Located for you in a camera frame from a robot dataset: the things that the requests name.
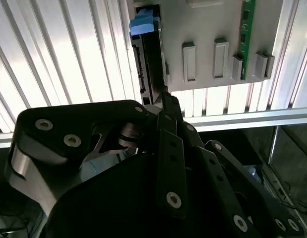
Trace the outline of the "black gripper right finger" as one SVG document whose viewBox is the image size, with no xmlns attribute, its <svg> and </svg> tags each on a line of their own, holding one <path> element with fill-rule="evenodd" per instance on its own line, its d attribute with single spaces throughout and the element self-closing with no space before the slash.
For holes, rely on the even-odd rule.
<svg viewBox="0 0 307 238">
<path fill-rule="evenodd" d="M 204 145 L 172 98 L 172 216 L 177 236 L 303 238 L 301 225 L 224 147 Z"/>
</svg>

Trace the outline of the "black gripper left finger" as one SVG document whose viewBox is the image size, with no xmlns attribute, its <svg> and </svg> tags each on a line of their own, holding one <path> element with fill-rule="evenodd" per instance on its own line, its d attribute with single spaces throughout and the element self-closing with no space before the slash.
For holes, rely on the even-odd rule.
<svg viewBox="0 0 307 238">
<path fill-rule="evenodd" d="M 157 161 L 157 205 L 172 216 L 172 98 L 162 107 L 133 100 L 23 111 L 6 166 L 8 183 L 47 216 L 76 186 L 135 156 Z"/>
</svg>

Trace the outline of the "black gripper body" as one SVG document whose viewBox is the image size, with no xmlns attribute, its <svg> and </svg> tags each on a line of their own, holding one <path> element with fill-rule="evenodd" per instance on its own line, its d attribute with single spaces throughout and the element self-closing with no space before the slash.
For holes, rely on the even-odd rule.
<svg viewBox="0 0 307 238">
<path fill-rule="evenodd" d="M 157 161 L 135 156 L 66 192 L 45 226 L 48 238 L 230 238 L 218 204 L 185 169 L 188 214 L 177 219 L 156 201 Z"/>
</svg>

